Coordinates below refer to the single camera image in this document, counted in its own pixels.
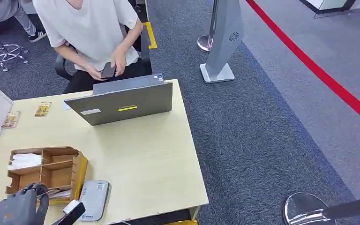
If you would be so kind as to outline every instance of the robotic hand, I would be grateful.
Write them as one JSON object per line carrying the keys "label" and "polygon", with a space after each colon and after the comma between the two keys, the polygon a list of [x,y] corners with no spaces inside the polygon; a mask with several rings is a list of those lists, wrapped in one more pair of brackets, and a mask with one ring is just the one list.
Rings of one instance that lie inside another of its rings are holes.
{"label": "robotic hand", "polygon": [[0,202],[0,225],[43,225],[49,207],[49,196],[43,195],[46,192],[45,185],[32,183],[16,194],[8,195]]}
{"label": "robotic hand", "polygon": [[[14,195],[8,195],[7,199],[0,202],[0,225],[43,225],[49,207],[49,196],[45,193],[45,185],[32,183]],[[65,215],[53,225],[71,225],[86,209],[82,202],[73,200],[63,211]]]}

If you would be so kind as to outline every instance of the metal stand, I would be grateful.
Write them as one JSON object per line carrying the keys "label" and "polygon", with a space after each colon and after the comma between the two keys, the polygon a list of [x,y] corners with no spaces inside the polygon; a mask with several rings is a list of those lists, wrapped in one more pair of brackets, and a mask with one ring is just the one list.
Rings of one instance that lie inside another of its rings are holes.
{"label": "metal stand", "polygon": [[328,206],[318,197],[307,193],[295,193],[288,197],[283,208],[284,221],[287,225],[302,225],[318,222],[319,225],[336,225],[322,215]]}
{"label": "metal stand", "polygon": [[21,55],[21,53],[27,53],[28,50],[25,50],[23,47],[19,45],[3,45],[0,42],[0,67],[3,68],[3,72],[7,72],[8,68],[6,68],[3,63],[10,61],[15,58],[22,59],[23,63],[28,63],[27,60]]}
{"label": "metal stand", "polygon": [[210,53],[212,49],[213,37],[215,36],[216,17],[217,17],[218,0],[213,3],[212,20],[210,22],[209,35],[203,35],[196,42],[199,49],[204,53]]}
{"label": "metal stand", "polygon": [[360,199],[328,207],[318,197],[298,192],[288,197],[282,214],[287,225],[336,225],[335,219],[360,215]]}
{"label": "metal stand", "polygon": [[206,70],[206,63],[199,65],[199,67],[201,69],[205,83],[232,81],[233,79],[235,79],[234,73],[231,70],[228,63],[224,65],[223,69],[220,71],[220,73],[217,76],[209,76],[208,71]]}
{"label": "metal stand", "polygon": [[202,51],[210,50],[208,60],[200,65],[205,83],[230,81],[235,78],[227,61],[242,40],[241,21],[239,0],[215,0],[210,34],[207,38],[202,36],[198,39],[198,46]]}

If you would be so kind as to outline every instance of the black pants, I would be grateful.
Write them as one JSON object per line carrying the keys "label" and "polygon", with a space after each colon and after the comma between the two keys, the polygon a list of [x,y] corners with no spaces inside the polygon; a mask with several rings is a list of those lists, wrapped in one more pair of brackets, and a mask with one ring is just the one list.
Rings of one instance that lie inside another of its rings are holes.
{"label": "black pants", "polygon": [[96,83],[117,81],[117,80],[123,80],[133,77],[144,76],[144,75],[147,74],[144,71],[143,62],[141,59],[139,59],[136,63],[132,63],[129,66],[125,67],[125,70],[122,75],[117,77],[113,76],[106,81],[96,81],[89,75],[88,72],[78,70],[72,76],[71,81],[64,90],[64,94],[93,90],[93,85]]}

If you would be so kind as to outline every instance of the light wood desk surface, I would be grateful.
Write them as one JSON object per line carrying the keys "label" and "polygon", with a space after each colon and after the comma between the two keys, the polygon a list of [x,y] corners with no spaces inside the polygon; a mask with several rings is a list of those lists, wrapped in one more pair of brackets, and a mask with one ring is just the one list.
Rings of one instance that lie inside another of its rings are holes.
{"label": "light wood desk surface", "polygon": [[[68,98],[91,91],[14,102],[21,111],[17,128],[0,136],[0,200],[5,198],[7,165],[15,149],[72,146],[89,160],[87,180],[107,180],[111,190],[103,218],[96,224],[128,221],[208,204],[179,84],[173,82],[172,111],[90,126],[72,110]],[[46,117],[34,117],[42,101],[51,101]],[[50,206],[45,224],[59,219],[63,206]]]}

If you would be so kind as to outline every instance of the red floor tape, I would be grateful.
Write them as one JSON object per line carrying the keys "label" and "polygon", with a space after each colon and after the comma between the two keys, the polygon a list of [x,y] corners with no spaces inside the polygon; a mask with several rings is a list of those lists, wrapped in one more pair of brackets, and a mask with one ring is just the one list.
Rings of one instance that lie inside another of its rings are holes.
{"label": "red floor tape", "polygon": [[278,38],[301,60],[311,72],[313,72],[326,86],[328,86],[337,96],[346,102],[354,111],[360,115],[360,101],[342,87],[335,79],[320,68],[312,59],[310,59],[256,4],[254,0],[246,0],[259,17],[267,26],[278,36]]}

